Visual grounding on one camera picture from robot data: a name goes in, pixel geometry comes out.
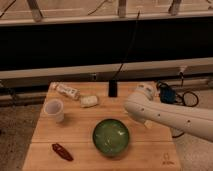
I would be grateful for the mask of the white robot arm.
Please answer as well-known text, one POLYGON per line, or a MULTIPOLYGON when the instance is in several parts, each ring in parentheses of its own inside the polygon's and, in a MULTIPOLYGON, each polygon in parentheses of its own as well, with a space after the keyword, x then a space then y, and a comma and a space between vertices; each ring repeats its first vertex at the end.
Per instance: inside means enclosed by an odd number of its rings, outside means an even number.
POLYGON ((213 142, 213 110, 156 102, 156 89, 140 83, 124 102, 128 115, 143 123, 151 120, 213 142))

